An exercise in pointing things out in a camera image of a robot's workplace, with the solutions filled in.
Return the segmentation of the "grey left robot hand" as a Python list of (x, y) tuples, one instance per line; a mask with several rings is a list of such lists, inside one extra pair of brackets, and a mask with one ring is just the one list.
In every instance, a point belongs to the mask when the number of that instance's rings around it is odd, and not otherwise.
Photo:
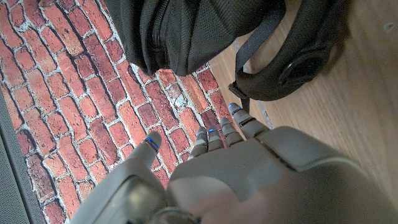
[(397, 208), (357, 163), (288, 126), (268, 129), (237, 104), (199, 128), (167, 185), (148, 134), (87, 196), (73, 223), (396, 223)]

